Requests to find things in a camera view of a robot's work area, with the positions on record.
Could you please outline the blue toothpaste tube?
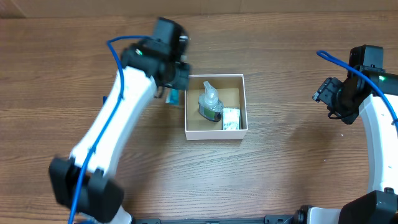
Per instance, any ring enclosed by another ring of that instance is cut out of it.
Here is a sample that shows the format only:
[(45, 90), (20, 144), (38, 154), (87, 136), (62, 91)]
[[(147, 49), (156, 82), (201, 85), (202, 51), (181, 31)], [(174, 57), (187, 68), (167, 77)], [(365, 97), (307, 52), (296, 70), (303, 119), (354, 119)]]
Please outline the blue toothpaste tube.
[(180, 90), (170, 89), (165, 102), (170, 105), (180, 105)]

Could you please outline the clear pump bottle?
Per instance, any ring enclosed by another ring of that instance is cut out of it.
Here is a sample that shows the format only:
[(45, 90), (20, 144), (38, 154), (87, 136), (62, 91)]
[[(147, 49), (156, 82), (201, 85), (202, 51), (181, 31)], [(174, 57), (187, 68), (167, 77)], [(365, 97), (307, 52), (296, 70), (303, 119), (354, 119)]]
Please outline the clear pump bottle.
[(198, 111), (209, 121), (219, 122), (222, 119), (224, 104), (218, 97), (218, 90), (208, 81), (203, 82), (205, 92), (198, 97)]

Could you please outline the green white packet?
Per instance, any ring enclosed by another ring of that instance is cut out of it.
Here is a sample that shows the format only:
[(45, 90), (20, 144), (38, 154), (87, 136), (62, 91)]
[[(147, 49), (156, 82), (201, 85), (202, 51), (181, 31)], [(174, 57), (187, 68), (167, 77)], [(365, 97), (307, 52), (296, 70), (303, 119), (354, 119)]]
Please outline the green white packet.
[(241, 110), (238, 108), (223, 108), (223, 130), (239, 130)]

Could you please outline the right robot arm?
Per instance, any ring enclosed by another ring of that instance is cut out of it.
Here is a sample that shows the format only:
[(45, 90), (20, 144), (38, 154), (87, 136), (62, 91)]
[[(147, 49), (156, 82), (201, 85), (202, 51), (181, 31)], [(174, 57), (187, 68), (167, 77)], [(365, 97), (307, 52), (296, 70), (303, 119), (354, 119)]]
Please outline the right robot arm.
[(396, 116), (370, 84), (350, 75), (342, 82), (327, 78), (313, 99), (346, 124), (361, 117), (369, 161), (368, 192), (341, 209), (302, 206), (291, 223), (397, 223)]

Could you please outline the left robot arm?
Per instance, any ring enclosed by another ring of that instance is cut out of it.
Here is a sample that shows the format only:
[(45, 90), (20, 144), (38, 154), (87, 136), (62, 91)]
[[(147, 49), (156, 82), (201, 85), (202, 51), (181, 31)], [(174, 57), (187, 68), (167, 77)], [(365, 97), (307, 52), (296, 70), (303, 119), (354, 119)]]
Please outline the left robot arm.
[(49, 176), (57, 203), (88, 223), (131, 223), (123, 209), (124, 190), (114, 181), (121, 154), (147, 105), (165, 88), (186, 90), (190, 66), (181, 61), (185, 47), (160, 39), (133, 43), (114, 56), (116, 79), (94, 123), (68, 159), (54, 157)]

